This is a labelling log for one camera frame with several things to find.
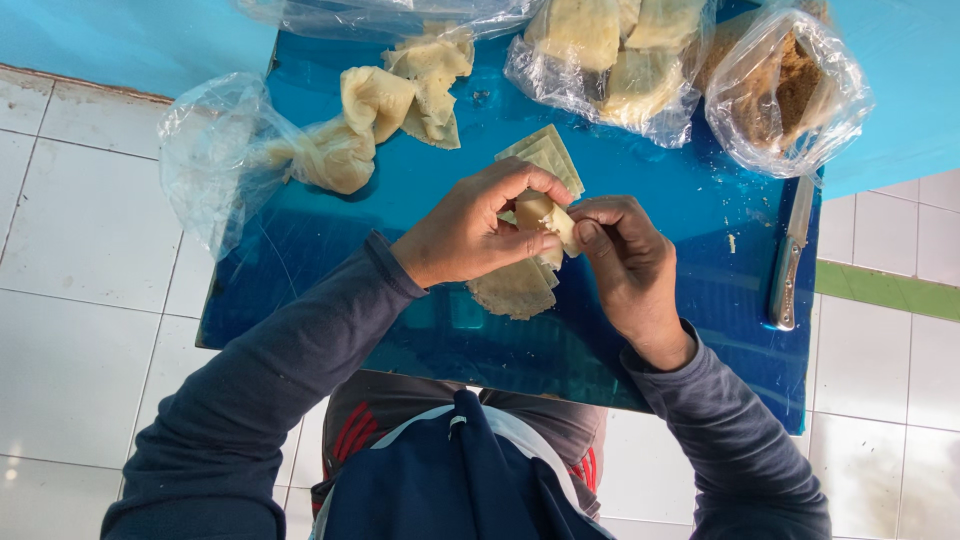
fingernail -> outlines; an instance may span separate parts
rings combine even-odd
[[[560,237],[555,234],[544,234],[543,235],[543,250],[552,250],[559,248],[564,243],[561,242]]]
[[[597,224],[591,219],[581,221],[580,226],[577,227],[577,234],[580,235],[580,241],[585,244],[589,244],[590,241],[597,236],[597,233],[599,233]]]

shirt cuff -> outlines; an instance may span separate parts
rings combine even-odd
[[[373,261],[380,276],[399,294],[408,298],[422,298],[429,291],[421,288],[403,269],[400,261],[390,251],[391,242],[378,231],[370,231],[364,242],[364,250]]]
[[[701,341],[697,329],[693,328],[693,325],[691,325],[689,321],[681,317],[680,326],[697,343],[697,353],[686,366],[677,371],[662,371],[637,354],[630,345],[624,347],[623,351],[620,352],[620,363],[623,364],[623,367],[627,368],[627,371],[640,374],[648,380],[675,382],[694,376],[707,363],[706,357],[708,349],[707,346],[704,345],[704,342]]]

plastic bag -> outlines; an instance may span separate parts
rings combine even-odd
[[[874,107],[867,78],[825,2],[783,0],[748,16],[753,24],[709,78],[707,121],[744,168],[808,174],[822,186],[815,171],[860,135]]]
[[[510,44],[503,73],[538,103],[659,146],[690,140],[693,87],[717,0],[548,0]]]
[[[291,177],[347,193],[373,172],[373,131],[338,115],[302,130],[270,102],[263,78],[231,73],[184,93],[161,116],[160,185],[180,220],[220,260]]]
[[[300,36],[397,43],[451,22],[476,39],[525,24],[543,0],[230,0],[249,18]]]

blue tabletop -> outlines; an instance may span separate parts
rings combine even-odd
[[[370,229],[398,238],[456,180],[553,123],[583,178],[584,196],[636,196],[677,246],[681,316],[790,433],[802,432],[819,189],[798,271],[798,325],[777,331],[767,321],[767,305],[796,180],[743,170],[723,153],[702,110],[693,119],[692,141],[665,150],[538,105],[503,78],[511,38],[477,42],[473,74],[450,90],[463,148],[440,150],[397,132],[377,147],[370,183],[352,195],[297,182],[278,190],[247,224],[240,245],[217,264],[198,345],[223,348],[313,285]],[[384,49],[281,33],[268,78],[276,109],[300,126],[334,116],[340,73],[382,65]],[[558,277],[557,304],[530,321],[487,313],[461,283],[435,286],[401,313],[363,367],[649,411],[619,364],[625,342],[600,310],[586,258],[566,260]]]

knife handle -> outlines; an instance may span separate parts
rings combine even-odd
[[[797,264],[803,248],[793,236],[783,239],[777,259],[777,274],[770,292],[770,322],[780,330],[791,331],[796,326],[793,293],[797,283]]]

